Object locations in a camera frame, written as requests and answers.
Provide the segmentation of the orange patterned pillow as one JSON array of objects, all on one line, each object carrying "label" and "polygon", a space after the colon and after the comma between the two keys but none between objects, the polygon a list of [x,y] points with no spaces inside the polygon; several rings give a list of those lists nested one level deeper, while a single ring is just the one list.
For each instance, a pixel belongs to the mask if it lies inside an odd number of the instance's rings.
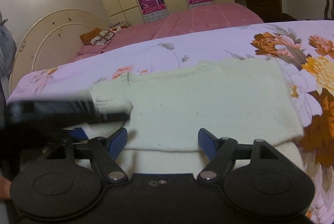
[{"label": "orange patterned pillow", "polygon": [[80,39],[84,45],[100,46],[111,40],[121,30],[121,27],[110,30],[95,28],[88,33],[81,34]]}]

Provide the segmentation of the grey curtain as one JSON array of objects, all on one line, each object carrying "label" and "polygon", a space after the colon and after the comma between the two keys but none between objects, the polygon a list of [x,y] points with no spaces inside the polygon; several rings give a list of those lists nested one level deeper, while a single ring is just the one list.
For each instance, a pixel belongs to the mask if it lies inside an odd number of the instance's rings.
[{"label": "grey curtain", "polygon": [[0,26],[0,51],[1,51],[1,77],[6,76],[7,79],[13,71],[14,58],[17,51],[16,43],[10,33],[10,31],[5,26],[8,19],[4,19],[1,16],[1,26]]}]

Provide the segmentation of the dark wooden chair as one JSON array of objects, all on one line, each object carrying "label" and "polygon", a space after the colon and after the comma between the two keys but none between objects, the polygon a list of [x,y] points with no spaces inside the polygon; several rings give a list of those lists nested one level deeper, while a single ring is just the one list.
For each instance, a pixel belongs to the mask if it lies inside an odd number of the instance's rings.
[{"label": "dark wooden chair", "polygon": [[326,0],[325,8],[324,8],[324,19],[325,20],[333,20],[333,0]]}]

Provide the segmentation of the pink checked bed cover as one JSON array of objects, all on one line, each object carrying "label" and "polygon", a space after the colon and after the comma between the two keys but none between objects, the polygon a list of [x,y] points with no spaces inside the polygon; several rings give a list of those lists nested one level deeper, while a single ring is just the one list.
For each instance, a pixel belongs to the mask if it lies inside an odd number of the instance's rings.
[{"label": "pink checked bed cover", "polygon": [[161,20],[122,29],[102,45],[83,46],[71,61],[76,62],[120,47],[153,39],[261,23],[263,20],[256,13],[238,3],[200,6],[172,13]]}]

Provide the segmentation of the cream round headboard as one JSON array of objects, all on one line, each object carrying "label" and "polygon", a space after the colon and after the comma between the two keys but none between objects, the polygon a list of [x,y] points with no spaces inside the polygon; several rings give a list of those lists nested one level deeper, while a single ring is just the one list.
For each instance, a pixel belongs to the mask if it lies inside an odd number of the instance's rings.
[{"label": "cream round headboard", "polygon": [[64,66],[83,46],[80,35],[107,29],[98,17],[78,9],[52,12],[24,35],[15,55],[9,81],[9,100],[39,97],[57,87],[66,75]]}]

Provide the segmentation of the lilac floral bedsheet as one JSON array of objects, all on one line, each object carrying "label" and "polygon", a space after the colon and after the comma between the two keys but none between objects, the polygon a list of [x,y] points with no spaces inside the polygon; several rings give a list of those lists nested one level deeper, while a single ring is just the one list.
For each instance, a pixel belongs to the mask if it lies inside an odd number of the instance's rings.
[{"label": "lilac floral bedsheet", "polygon": [[144,41],[65,64],[66,75],[45,99],[89,97],[90,87],[122,74],[147,75],[201,62],[257,59],[278,64],[303,134],[293,140],[315,184],[307,215],[333,223],[333,21],[308,20],[216,29]]}]

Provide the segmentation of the cream knit sweater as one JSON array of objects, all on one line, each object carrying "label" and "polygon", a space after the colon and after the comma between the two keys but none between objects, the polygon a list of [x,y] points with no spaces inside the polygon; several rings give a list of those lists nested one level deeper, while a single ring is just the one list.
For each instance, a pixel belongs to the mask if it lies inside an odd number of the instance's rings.
[{"label": "cream knit sweater", "polygon": [[298,167],[303,134],[287,82],[274,61],[231,59],[147,75],[122,74],[89,89],[101,110],[128,108],[129,140],[120,165],[134,173],[198,173],[208,159],[204,128],[241,144],[263,139]]}]

